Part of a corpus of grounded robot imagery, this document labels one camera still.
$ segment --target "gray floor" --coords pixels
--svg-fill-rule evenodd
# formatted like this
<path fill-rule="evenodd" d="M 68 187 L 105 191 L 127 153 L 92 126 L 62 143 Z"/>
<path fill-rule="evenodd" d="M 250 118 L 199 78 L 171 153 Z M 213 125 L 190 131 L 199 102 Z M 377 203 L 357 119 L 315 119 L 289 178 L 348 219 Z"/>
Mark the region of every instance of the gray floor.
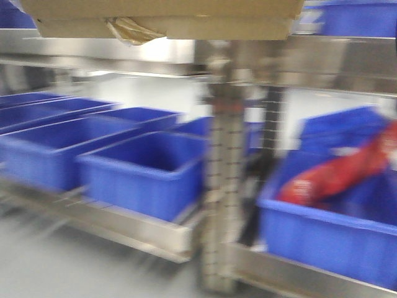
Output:
<path fill-rule="evenodd" d="M 0 297 L 217 297 L 198 270 L 198 258 L 177 265 L 0 204 Z M 234 297 L 273 295 L 241 286 Z"/>

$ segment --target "perforated metal upright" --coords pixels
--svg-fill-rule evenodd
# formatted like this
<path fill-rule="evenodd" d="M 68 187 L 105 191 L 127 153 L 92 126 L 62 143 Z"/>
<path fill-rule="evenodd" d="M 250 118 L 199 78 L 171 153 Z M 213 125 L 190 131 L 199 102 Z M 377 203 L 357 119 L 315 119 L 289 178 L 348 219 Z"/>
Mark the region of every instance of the perforated metal upright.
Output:
<path fill-rule="evenodd" d="M 205 287 L 230 293 L 235 281 L 227 278 L 222 243 L 232 242 L 243 224 L 241 193 L 244 169 L 244 100 L 251 85 L 234 67 L 233 42 L 214 46 L 208 66 L 208 90 L 213 108 L 210 156 L 207 163 L 202 276 Z"/>

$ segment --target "shelf rack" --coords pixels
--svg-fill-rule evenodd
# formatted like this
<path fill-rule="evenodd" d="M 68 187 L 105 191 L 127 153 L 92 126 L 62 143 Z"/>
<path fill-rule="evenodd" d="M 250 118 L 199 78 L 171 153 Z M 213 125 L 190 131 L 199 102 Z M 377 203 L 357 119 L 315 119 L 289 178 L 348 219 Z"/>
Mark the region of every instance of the shelf rack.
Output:
<path fill-rule="evenodd" d="M 198 212 L 193 219 L 176 225 L 75 201 L 67 206 L 54 204 L 64 197 L 1 181 L 2 191 L 16 202 L 66 216 L 88 232 L 178 263 L 191 257 L 199 242 L 195 235 L 203 228 L 202 281 L 213 291 L 233 292 L 236 281 L 243 281 L 288 297 L 397 297 L 397 292 L 258 253 L 252 242 L 242 242 L 248 218 L 243 212 L 240 187 L 244 99 L 253 86 L 271 91 L 264 101 L 267 117 L 271 116 L 265 127 L 269 144 L 262 152 L 262 159 L 270 161 L 285 88 L 395 97 L 397 58 L 393 38 L 296 35 L 273 42 L 161 39 L 134 48 L 117 40 L 45 39 L 36 30 L 0 30 L 0 39 L 2 64 L 169 78 L 211 74 L 207 100 L 213 106 L 214 124 L 207 165 L 210 190 L 203 200 L 205 214 Z"/>

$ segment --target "bin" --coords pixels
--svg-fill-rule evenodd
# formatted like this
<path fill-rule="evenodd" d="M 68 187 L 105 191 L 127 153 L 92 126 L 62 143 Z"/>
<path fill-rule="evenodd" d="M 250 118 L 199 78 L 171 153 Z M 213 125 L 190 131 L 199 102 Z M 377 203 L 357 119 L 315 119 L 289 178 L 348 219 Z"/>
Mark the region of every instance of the bin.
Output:
<path fill-rule="evenodd" d="M 26 104 L 33 104 L 37 102 L 45 102 L 67 97 L 66 95 L 32 92 L 13 95 L 0 96 L 0 108 L 24 106 Z"/>
<path fill-rule="evenodd" d="M 85 98 L 71 98 L 0 109 L 0 135 L 70 120 L 85 113 L 110 109 L 114 105 Z"/>
<path fill-rule="evenodd" d="M 320 6 L 323 35 L 396 37 L 397 1 L 335 0 Z"/>
<path fill-rule="evenodd" d="M 177 122 L 180 113 L 149 109 L 147 107 L 130 107 L 108 112 L 95 113 L 92 117 L 112 117 L 129 120 L 141 125 L 142 132 L 167 130 Z"/>
<path fill-rule="evenodd" d="M 286 168 L 290 159 L 302 162 Z M 267 243 L 267 251 L 397 289 L 397 200 L 390 195 L 397 194 L 396 172 L 388 169 L 371 176 L 328 198 L 321 209 L 276 199 L 285 181 L 323 159 L 314 153 L 292 151 L 264 186 L 257 204 L 261 209 L 260 238 Z"/>
<path fill-rule="evenodd" d="M 135 124 L 115 119 L 77 119 L 0 137 L 5 175 L 49 191 L 81 185 L 75 157 L 137 135 Z"/>
<path fill-rule="evenodd" d="M 169 132 L 78 157 L 91 199 L 172 221 L 203 191 L 203 138 Z"/>
<path fill-rule="evenodd" d="M 202 117 L 190 122 L 178 124 L 171 129 L 173 132 L 187 133 L 201 137 L 209 137 L 212 117 Z M 262 144 L 263 122 L 245 122 L 246 126 L 246 155 L 257 152 Z"/>
<path fill-rule="evenodd" d="M 20 11 L 8 0 L 0 0 L 0 28 L 33 29 L 36 26 L 28 14 Z"/>

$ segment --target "stainless steel shelf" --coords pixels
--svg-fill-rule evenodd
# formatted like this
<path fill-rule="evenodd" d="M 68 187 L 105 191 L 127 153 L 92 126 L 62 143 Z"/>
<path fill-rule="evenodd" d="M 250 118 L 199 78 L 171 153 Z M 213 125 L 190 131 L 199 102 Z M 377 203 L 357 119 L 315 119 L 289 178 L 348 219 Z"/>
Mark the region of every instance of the stainless steel shelf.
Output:
<path fill-rule="evenodd" d="M 172 223 L 87 203 L 79 194 L 52 194 L 6 179 L 0 179 L 0 193 L 12 204 L 55 214 L 76 228 L 175 263 L 190 260 L 200 244 L 205 217 L 202 210 L 186 210 L 177 223 Z"/>
<path fill-rule="evenodd" d="M 395 298 L 397 292 L 297 262 L 225 244 L 225 275 L 291 298 Z"/>
<path fill-rule="evenodd" d="M 106 70 L 178 78 L 203 73 L 194 63 L 195 41 L 153 40 L 131 47 L 116 39 L 41 38 L 35 29 L 0 29 L 0 63 Z"/>
<path fill-rule="evenodd" d="M 128 47 L 116 39 L 41 38 L 35 29 L 0 29 L 0 40 L 3 64 L 171 78 L 204 75 L 219 46 L 161 38 Z M 394 38 L 292 35 L 286 41 L 231 43 L 233 69 L 243 70 L 243 79 L 254 83 L 397 94 Z"/>
<path fill-rule="evenodd" d="M 204 61 L 210 42 L 201 44 Z M 394 38 L 293 35 L 286 41 L 233 42 L 233 69 L 266 86 L 396 94 Z"/>

